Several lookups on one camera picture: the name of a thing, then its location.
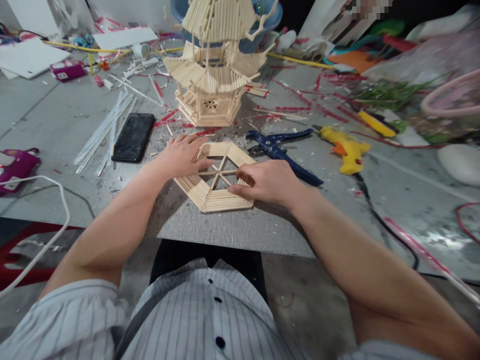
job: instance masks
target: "blue bucket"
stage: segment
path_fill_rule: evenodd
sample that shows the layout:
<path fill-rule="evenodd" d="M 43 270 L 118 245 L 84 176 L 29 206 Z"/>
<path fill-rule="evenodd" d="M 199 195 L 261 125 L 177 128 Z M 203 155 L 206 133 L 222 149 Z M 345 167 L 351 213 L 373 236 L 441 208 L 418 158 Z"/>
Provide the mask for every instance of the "blue bucket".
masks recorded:
<path fill-rule="evenodd" d="M 260 3 L 264 9 L 265 14 L 268 14 L 272 9 L 274 2 L 274 0 L 252 0 L 252 7 L 254 4 L 256 5 Z M 179 23 L 181 23 L 184 21 L 184 17 L 187 14 L 187 10 L 189 9 L 189 0 L 170 0 L 170 9 L 173 17 Z M 242 39 L 240 41 L 240 44 L 238 46 L 240 51 L 244 54 L 253 54 L 255 50 L 257 50 L 257 48 L 259 47 L 260 41 L 263 39 L 264 35 L 271 32 L 280 24 L 283 13 L 284 9 L 282 8 L 282 5 L 278 3 L 276 5 L 275 12 L 272 14 L 272 16 L 270 16 L 269 19 L 267 19 L 267 21 L 265 21 L 265 24 L 263 25 L 263 31 L 260 32 L 257 36 L 255 36 L 255 39 L 253 39 L 253 41 L 250 41 L 248 39 Z M 183 42 L 192 42 L 192 34 L 185 29 L 182 30 L 181 36 Z M 200 46 L 199 40 L 197 38 L 195 39 L 195 45 Z M 211 47 L 217 47 L 221 45 L 222 43 L 220 42 L 210 44 Z"/>

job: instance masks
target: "white striped shirt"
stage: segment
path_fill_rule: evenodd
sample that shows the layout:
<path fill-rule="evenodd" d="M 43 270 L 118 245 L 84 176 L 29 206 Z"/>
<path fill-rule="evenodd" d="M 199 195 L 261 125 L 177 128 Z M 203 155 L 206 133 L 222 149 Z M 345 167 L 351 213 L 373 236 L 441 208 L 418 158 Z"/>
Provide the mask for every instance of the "white striped shirt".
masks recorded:
<path fill-rule="evenodd" d="M 145 312 L 149 304 L 151 311 Z M 127 308 L 111 282 L 92 279 L 62 286 L 32 306 L 0 345 L 0 357 L 113 359 L 123 343 L 124 360 L 309 358 L 295 341 L 282 335 L 255 287 L 222 260 L 209 268 L 199 258 L 159 277 L 145 290 L 130 319 Z M 122 336 L 139 319 L 138 331 L 125 343 Z M 432 357 L 405 346 L 371 341 L 342 359 Z"/>

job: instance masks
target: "hand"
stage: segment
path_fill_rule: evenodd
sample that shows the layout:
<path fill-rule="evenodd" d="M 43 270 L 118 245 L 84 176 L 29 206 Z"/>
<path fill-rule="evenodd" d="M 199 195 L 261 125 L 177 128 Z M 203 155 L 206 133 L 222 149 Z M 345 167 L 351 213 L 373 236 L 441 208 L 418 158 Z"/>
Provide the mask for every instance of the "hand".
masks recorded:
<path fill-rule="evenodd" d="M 214 163 L 207 158 L 194 162 L 195 155 L 206 142 L 206 137 L 181 134 L 171 139 L 160 155 L 146 166 L 158 173 L 165 181 L 195 174 L 198 170 L 206 169 Z"/>
<path fill-rule="evenodd" d="M 312 197 L 313 189 L 300 182 L 285 160 L 242 165 L 236 171 L 236 176 L 240 178 L 245 175 L 253 179 L 253 187 L 233 185 L 228 188 L 230 193 L 280 204 L 290 211 Z"/>

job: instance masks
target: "black smartphone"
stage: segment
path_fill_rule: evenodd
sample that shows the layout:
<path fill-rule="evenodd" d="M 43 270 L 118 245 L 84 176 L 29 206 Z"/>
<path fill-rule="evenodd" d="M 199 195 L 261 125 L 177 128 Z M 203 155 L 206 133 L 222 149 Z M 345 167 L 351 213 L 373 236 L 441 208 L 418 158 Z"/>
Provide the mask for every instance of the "black smartphone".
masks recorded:
<path fill-rule="evenodd" d="M 155 123 L 153 114 L 131 113 L 113 147 L 111 159 L 122 163 L 140 163 Z"/>

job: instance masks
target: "person's left hand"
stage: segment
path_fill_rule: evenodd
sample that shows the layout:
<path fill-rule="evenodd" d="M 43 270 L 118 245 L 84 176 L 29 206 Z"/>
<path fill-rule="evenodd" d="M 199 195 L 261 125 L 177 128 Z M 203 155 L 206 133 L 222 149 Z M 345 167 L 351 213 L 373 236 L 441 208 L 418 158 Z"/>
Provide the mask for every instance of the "person's left hand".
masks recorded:
<path fill-rule="evenodd" d="M 147 165 L 166 181 L 195 174 L 214 163 L 207 158 L 194 162 L 195 155 L 206 142 L 206 137 L 181 134 L 177 138 L 172 138 L 160 155 Z"/>

